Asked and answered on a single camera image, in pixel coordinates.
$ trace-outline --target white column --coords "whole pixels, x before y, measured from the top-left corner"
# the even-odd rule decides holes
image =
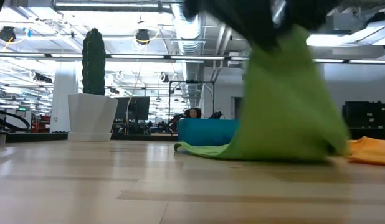
[[[200,107],[202,111],[202,118],[208,118],[213,114],[213,101],[210,90],[206,86],[202,86]]]
[[[68,95],[78,93],[77,62],[57,62],[50,132],[70,131]]]

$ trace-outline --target ductwork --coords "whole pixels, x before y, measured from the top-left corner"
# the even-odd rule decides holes
[[[95,2],[88,0],[52,0],[52,7],[57,11],[124,11],[124,12],[163,12],[174,15],[176,35],[179,39],[189,41],[179,42],[180,53],[183,55],[199,55],[202,43],[191,40],[200,39],[202,36],[202,16],[198,15],[192,19],[186,19],[181,4],[157,4],[127,2],[114,4]],[[202,63],[185,63],[183,65],[183,76],[185,80],[203,80],[204,65]],[[187,85],[188,99],[191,107],[199,103],[199,91],[201,85]]]
[[[186,40],[200,39],[202,36],[202,16],[197,15],[192,19],[185,18],[181,4],[172,4],[171,9],[175,18],[177,38]],[[181,41],[179,42],[179,49],[183,55],[199,55],[201,54],[202,44],[200,42]],[[183,76],[185,80],[203,80],[204,64],[184,63]],[[202,85],[188,84],[186,88],[190,106],[194,108],[199,104],[199,96],[201,94],[198,90],[202,89]]]

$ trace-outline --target cable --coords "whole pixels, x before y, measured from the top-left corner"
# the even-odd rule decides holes
[[[12,40],[13,40],[13,37],[11,37],[10,40],[9,40],[8,42],[3,41],[3,42],[5,42],[5,43],[7,43],[7,44],[3,47],[3,49],[1,49],[2,52],[5,51],[5,50],[7,49],[8,45],[11,43]]]
[[[148,48],[148,45],[145,46],[143,54],[146,53],[147,48]],[[127,130],[127,135],[129,135],[129,105],[130,105],[131,99],[133,99],[133,95],[135,94],[135,90],[136,90],[136,87],[137,87],[138,79],[140,78],[140,74],[141,74],[141,69],[142,68],[143,68],[143,63],[141,62],[140,70],[138,71],[138,75],[137,75],[137,78],[136,78],[135,87],[133,88],[133,91],[131,92],[131,96],[130,96],[130,99],[129,99],[129,102],[128,102],[128,106],[126,107],[126,128],[125,128],[125,131]]]

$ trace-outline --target white planter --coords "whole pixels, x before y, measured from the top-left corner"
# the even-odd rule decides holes
[[[68,95],[68,141],[109,141],[118,100],[92,94]]]

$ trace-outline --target computer monitor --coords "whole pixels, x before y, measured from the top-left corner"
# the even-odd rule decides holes
[[[130,97],[117,98],[118,108],[116,109],[115,119],[126,119],[126,107]],[[148,120],[148,113],[150,110],[149,97],[133,97],[129,104],[129,120]]]

